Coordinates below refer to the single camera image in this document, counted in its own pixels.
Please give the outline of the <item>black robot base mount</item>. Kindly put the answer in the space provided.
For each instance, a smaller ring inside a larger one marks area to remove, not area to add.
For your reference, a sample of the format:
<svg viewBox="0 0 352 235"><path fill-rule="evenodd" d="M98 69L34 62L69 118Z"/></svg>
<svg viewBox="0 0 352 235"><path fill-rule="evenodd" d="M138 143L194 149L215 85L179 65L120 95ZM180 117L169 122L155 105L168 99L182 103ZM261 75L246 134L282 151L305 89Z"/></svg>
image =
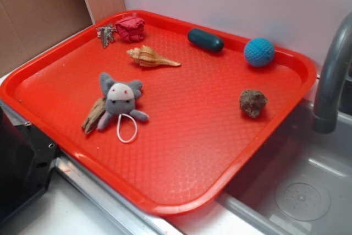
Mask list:
<svg viewBox="0 0 352 235"><path fill-rule="evenodd" d="M47 191L59 148L35 125L1 110L1 225Z"/></svg>

